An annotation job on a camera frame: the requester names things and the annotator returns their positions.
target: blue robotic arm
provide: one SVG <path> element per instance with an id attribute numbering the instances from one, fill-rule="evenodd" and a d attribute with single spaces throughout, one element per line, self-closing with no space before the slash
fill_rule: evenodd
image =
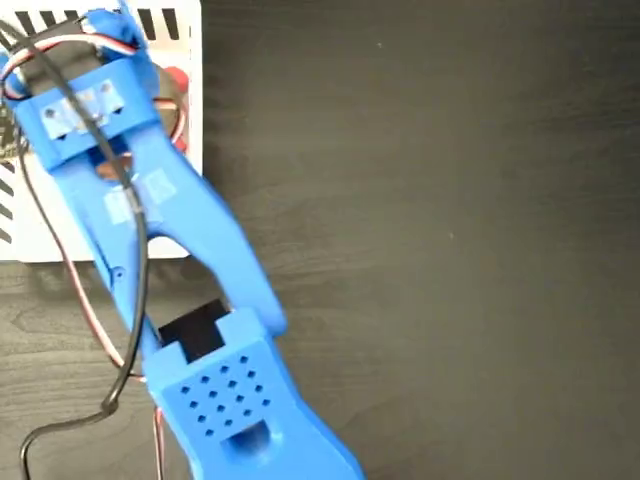
<path id="1" fill-rule="evenodd" d="M 121 13 L 89 12 L 87 19 L 97 32 L 138 50 L 131 56 L 103 52 L 104 65 L 70 85 L 105 136 L 132 153 L 130 175 L 150 237 L 167 236 L 185 247 L 217 277 L 233 306 L 208 319 L 219 342 L 196 357 L 180 341 L 163 342 L 149 319 L 142 334 L 149 391 L 194 478 L 363 479 L 353 455 L 288 374 L 273 340 L 285 332 L 286 317 L 242 229 L 167 137 L 153 103 L 155 68 L 126 5 L 121 2 Z M 0 67 L 6 62 L 0 58 Z M 8 82 L 14 91 L 25 90 L 15 76 Z M 131 329 L 139 259 L 125 193 L 97 175 L 104 159 L 58 89 L 7 103 L 59 186 Z"/>

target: black component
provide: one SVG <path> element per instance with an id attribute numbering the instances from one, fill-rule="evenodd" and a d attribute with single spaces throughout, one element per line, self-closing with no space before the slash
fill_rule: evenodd
<path id="1" fill-rule="evenodd" d="M 216 320 L 227 313 L 220 300 L 207 303 L 160 328 L 162 343 L 180 342 L 187 362 L 194 362 L 224 346 Z"/>
<path id="2" fill-rule="evenodd" d="M 14 142 L 13 138 L 13 121 L 9 108 L 0 105 L 0 152 L 4 152 L 8 145 Z M 6 155 L 0 153 L 0 160 L 6 158 Z"/>
<path id="3" fill-rule="evenodd" d="M 66 20 L 31 37 L 38 40 L 57 35 L 81 34 L 82 28 L 78 20 Z M 81 42 L 61 43 L 48 50 L 45 55 L 60 68 L 64 78 L 69 81 L 102 66 L 93 45 Z M 32 95 L 51 90 L 55 82 L 42 69 L 39 62 L 31 59 L 21 66 L 22 76 Z"/>
<path id="4" fill-rule="evenodd" d="M 9 185 L 4 183 L 4 181 L 2 180 L 0 180 L 0 190 L 2 190 L 4 193 L 9 195 L 10 197 L 13 197 L 13 188 L 11 188 Z"/>
<path id="5" fill-rule="evenodd" d="M 47 27 L 53 27 L 56 24 L 56 17 L 53 16 L 53 12 L 51 10 L 41 11 L 40 16 Z"/>
<path id="6" fill-rule="evenodd" d="M 24 31 L 27 35 L 31 36 L 36 33 L 36 29 L 31 22 L 31 17 L 29 16 L 29 12 L 16 12 L 16 17 L 20 20 L 20 25 L 24 28 Z"/>
<path id="7" fill-rule="evenodd" d="M 180 32 L 178 30 L 178 19 L 176 18 L 175 8 L 163 8 L 162 16 L 164 22 L 167 24 L 167 30 L 169 30 L 169 38 L 171 40 L 179 40 Z"/>
<path id="8" fill-rule="evenodd" d="M 142 23 L 142 28 L 144 28 L 144 33 L 147 36 L 147 40 L 155 40 L 156 29 L 153 26 L 153 17 L 151 16 L 151 10 L 149 10 L 148 8 L 139 8 L 138 15 L 140 15 L 140 22 Z"/>

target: sticker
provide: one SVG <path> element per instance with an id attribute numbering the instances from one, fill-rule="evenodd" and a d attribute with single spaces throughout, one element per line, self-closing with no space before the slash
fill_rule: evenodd
<path id="1" fill-rule="evenodd" d="M 149 194 L 154 205 L 160 205 L 178 193 L 162 169 L 151 172 L 144 178 L 143 183 L 144 190 Z"/>
<path id="2" fill-rule="evenodd" d="M 162 169 L 140 177 L 136 174 L 131 179 L 144 208 L 148 223 L 161 223 L 164 219 L 159 206 L 178 193 L 176 187 Z M 114 187 L 104 196 L 104 203 L 111 223 L 119 225 L 133 221 L 133 212 L 121 186 Z"/>

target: wooden surface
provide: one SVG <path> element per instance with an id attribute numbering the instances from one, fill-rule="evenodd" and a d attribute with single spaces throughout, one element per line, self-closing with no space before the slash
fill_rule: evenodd
<path id="1" fill-rule="evenodd" d="M 303 395 L 368 478 L 638 478 L 637 2 L 204 14 L 209 177 L 287 308 Z M 27 431 L 93 411 L 114 373 L 60 272 L 0 267 L 3 479 Z M 161 323 L 213 283 L 177 262 L 151 290 Z M 112 421 L 40 442 L 34 479 L 152 479 L 150 425 L 132 385 Z M 171 443 L 168 479 L 188 478 Z"/>

